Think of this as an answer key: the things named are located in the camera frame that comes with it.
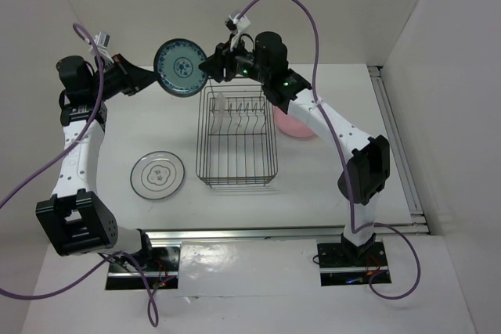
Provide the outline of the blue green patterned plate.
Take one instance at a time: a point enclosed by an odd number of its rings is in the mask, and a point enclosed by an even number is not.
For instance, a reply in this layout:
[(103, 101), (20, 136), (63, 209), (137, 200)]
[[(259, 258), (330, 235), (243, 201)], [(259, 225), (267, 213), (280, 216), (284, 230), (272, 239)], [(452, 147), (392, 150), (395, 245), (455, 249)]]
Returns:
[(170, 95), (187, 98), (200, 92), (208, 75), (199, 65), (207, 56), (193, 41), (175, 38), (163, 43), (153, 59), (153, 69), (160, 75), (160, 86)]

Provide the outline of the clear glass plate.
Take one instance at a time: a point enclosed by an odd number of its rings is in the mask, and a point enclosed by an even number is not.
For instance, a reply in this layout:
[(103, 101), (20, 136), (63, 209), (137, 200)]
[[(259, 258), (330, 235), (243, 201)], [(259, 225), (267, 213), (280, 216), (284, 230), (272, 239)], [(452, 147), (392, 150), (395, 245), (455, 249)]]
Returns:
[(214, 122), (211, 126), (211, 134), (218, 135), (225, 117), (225, 96), (219, 92), (214, 101), (213, 109)]

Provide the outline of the white plate with dark rim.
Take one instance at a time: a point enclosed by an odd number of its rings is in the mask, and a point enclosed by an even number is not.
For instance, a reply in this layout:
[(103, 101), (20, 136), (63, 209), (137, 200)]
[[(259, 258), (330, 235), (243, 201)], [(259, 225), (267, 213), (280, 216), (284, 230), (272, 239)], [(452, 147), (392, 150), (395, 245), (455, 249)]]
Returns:
[(177, 155), (156, 151), (135, 162), (129, 181), (137, 196), (161, 200), (174, 195), (182, 187), (185, 176), (185, 165)]

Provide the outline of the pink plastic plate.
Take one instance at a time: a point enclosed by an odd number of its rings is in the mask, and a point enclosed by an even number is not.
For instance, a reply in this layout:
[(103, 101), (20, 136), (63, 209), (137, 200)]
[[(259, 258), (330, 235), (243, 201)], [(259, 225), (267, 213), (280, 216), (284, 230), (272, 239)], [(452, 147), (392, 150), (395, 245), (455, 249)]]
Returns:
[(278, 107), (273, 108), (275, 124), (287, 136), (293, 138), (311, 138), (315, 133), (294, 117), (285, 114)]

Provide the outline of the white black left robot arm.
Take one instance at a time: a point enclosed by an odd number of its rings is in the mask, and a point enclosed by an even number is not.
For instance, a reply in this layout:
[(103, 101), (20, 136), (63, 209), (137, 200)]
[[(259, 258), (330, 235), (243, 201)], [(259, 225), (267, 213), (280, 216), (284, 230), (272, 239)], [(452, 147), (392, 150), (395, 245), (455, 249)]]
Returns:
[(56, 69), (64, 86), (59, 96), (64, 151), (56, 187), (37, 204), (36, 217), (60, 256), (125, 252), (127, 262), (144, 271), (154, 262), (150, 239), (141, 229), (118, 225), (97, 195), (97, 167), (106, 130), (105, 101), (119, 93), (135, 95), (160, 76), (120, 54), (102, 74), (91, 72), (81, 56), (61, 59)]

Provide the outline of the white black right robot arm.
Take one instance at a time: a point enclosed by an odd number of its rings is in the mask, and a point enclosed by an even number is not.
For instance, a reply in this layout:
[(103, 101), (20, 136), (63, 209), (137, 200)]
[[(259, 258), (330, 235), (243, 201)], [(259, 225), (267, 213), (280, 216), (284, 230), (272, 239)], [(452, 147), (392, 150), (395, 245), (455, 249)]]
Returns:
[(375, 242), (378, 194), (390, 176), (390, 145), (357, 128), (321, 99), (308, 81), (290, 68), (287, 47), (274, 32), (262, 32), (252, 50), (238, 42), (220, 43), (199, 68), (209, 78), (231, 81), (237, 76), (261, 85), (267, 100), (308, 127), (340, 157), (337, 187), (349, 203), (349, 222), (341, 236), (341, 255), (350, 265), (361, 264)]

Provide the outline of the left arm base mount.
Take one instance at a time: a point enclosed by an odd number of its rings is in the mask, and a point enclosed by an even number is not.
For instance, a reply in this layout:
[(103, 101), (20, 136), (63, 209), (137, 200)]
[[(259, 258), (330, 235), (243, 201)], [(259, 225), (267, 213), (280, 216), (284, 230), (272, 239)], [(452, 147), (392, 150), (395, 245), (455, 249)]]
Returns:
[[(138, 260), (148, 286), (151, 289), (168, 290), (178, 288), (178, 270), (181, 246), (179, 244), (155, 246), (152, 258)], [(136, 267), (124, 256), (115, 257), (109, 262), (105, 290), (126, 291), (143, 290), (142, 277)]]

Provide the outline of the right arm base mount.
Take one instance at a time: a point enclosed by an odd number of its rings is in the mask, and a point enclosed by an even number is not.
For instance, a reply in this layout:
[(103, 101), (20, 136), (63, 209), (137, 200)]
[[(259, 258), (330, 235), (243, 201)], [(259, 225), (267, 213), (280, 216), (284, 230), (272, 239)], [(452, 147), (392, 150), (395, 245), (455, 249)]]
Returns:
[(318, 243), (317, 254), (312, 258), (319, 266), (320, 284), (325, 286), (368, 285), (391, 283), (391, 274), (382, 242), (372, 247), (356, 260), (349, 260), (341, 249), (340, 242)]

